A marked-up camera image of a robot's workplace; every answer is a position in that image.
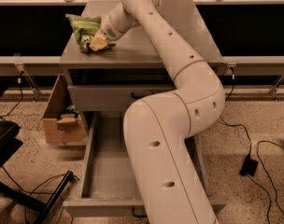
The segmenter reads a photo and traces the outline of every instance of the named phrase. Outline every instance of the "open drawer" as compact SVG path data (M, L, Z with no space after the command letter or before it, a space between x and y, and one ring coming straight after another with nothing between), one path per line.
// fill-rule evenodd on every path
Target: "open drawer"
M93 112L80 194L64 202L72 217L143 216L145 210L123 139L122 114Z

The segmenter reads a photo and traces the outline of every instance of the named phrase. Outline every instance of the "snack package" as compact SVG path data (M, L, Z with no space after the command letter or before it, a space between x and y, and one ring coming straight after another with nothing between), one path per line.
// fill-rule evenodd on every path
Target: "snack package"
M66 17L68 18L73 29L79 49L82 52L95 52L95 49L90 48L90 44L92 43L95 34L101 27L102 18L84 18L72 14L66 14ZM115 43L107 44L98 50L110 49L112 47L115 47Z

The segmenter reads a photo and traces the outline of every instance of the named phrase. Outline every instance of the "speckled floor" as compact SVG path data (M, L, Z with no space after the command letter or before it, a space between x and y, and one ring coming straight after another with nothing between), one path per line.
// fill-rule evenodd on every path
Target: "speckled floor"
M0 115L6 114L16 102L0 102ZM39 123L46 106L45 101L32 103L24 101L7 117L21 125L19 138L23 146L6 163L8 172L26 190L34 189L47 178L64 174L71 170L81 176L85 147L51 145L45 142L42 123ZM251 158L258 161L257 143L260 140L275 142L284 146L284 102L274 101L232 101L227 103L223 118L232 124L244 124L252 141ZM215 123L200 134L203 146L208 180L214 199L226 200L227 205L218 213L222 224L268 223L266 213L269 199L266 192L256 186L248 177L241 176L239 170L249 152L249 140L242 127L228 127ZM260 144L260 155L266 169L277 188L277 202L284 211L284 152L268 143ZM270 223L284 223L284 215L275 204L276 193L259 162L256 174L252 177L267 189L272 198L269 214ZM13 185L4 171L0 170L0 180ZM58 180L49 182L39 191L52 192ZM62 197L71 200L78 196L78 181L67 185ZM45 195L35 195L45 200ZM28 220L35 214L28 210ZM45 223L71 223L72 218L62 209L58 201L48 215ZM24 208L12 204L1 216L0 224L24 223ZM90 217L74 218L73 223L148 223L146 219L133 217Z

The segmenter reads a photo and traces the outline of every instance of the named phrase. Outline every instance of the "black chair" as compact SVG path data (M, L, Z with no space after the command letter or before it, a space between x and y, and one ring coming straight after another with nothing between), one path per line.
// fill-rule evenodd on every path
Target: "black chair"
M22 141L18 140L20 127L15 122L0 121L0 168L6 163L7 160L21 147ZM60 194L64 190L66 184L73 180L74 175L68 171L57 189L50 196L47 203L43 203L33 197L30 197L22 192L16 191L2 182L0 182L0 193L11 198L15 203L30 208L38 213L34 224L42 223L48 212L55 204Z

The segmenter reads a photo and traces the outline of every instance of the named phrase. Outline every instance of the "power adapter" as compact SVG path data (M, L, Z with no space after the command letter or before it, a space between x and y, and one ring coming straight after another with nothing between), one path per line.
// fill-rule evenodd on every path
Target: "power adapter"
M239 174L241 175L252 175L254 176L255 175L255 171L256 171L256 168L257 168L257 164L258 162L253 160L251 157L250 157L250 154L248 154L244 160L244 163L243 163L243 166L242 166L242 169L241 171L239 171Z

